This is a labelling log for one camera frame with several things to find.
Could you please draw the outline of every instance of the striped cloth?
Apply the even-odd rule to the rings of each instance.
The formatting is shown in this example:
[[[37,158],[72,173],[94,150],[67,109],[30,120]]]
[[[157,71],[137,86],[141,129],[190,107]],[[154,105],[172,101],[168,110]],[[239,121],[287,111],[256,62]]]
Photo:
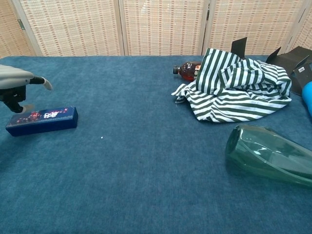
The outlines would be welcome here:
[[[188,102],[198,120],[252,121],[291,102],[291,79],[285,69],[259,60],[207,49],[197,79],[172,93]]]

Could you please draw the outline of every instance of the plastic bottle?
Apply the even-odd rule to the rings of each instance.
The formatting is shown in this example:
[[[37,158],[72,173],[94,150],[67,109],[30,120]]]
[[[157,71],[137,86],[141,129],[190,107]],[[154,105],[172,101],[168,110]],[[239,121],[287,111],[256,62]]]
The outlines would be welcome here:
[[[241,124],[229,136],[226,158],[270,179],[312,187],[312,151],[261,126]]]
[[[173,74],[179,74],[187,81],[194,81],[197,78],[201,62],[189,61],[181,66],[174,66]]]

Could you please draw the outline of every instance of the bottle cap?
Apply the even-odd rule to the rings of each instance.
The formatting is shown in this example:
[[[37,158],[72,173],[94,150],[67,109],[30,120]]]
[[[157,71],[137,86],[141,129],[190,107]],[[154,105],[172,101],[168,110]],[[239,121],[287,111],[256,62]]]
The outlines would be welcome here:
[[[180,68],[178,66],[174,66],[173,73],[178,74],[179,70],[180,70]]]

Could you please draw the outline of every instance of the blue object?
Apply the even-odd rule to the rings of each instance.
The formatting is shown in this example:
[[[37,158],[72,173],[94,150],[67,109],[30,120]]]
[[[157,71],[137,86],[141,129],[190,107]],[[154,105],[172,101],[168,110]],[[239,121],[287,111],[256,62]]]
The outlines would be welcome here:
[[[15,113],[0,105],[0,234],[311,233],[311,189],[238,170],[224,155],[237,123],[200,122],[175,106],[183,81],[172,66],[201,58],[1,58],[54,84],[27,87],[27,103],[75,105],[79,119],[76,129],[12,137]],[[312,150],[299,95],[247,123]]]
[[[76,128],[78,113],[75,106],[32,111],[12,116],[6,130],[14,137]]]
[[[312,81],[303,87],[301,96],[308,107],[310,115],[312,116]]]

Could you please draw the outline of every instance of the wicker panel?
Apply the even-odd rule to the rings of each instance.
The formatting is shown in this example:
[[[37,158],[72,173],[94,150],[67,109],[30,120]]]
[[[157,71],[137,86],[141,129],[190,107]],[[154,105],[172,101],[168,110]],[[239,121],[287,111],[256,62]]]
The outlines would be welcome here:
[[[231,50],[248,37],[246,55],[268,55],[282,46],[303,0],[216,0],[209,47]]]
[[[205,0],[124,0],[129,55],[196,55]]]
[[[304,21],[292,48],[294,49],[297,46],[312,50],[312,9]]]
[[[20,28],[9,0],[2,0],[0,7],[0,58],[33,55],[35,53]]]
[[[120,55],[113,0],[20,0],[45,56]]]

